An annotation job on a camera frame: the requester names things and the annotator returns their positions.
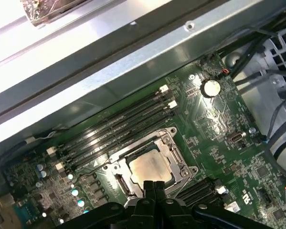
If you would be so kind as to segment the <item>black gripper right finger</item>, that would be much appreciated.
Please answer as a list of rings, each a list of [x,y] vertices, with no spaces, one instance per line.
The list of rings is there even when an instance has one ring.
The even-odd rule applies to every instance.
[[[233,213],[223,207],[199,203],[191,208],[180,199],[157,193],[156,213],[162,217],[163,229],[268,229],[267,225]]]

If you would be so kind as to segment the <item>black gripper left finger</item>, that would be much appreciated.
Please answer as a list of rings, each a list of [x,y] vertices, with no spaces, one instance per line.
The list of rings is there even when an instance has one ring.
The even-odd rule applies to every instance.
[[[84,213],[57,229],[153,229],[155,227],[154,182],[143,183],[143,198],[132,199],[127,207],[109,202]]]

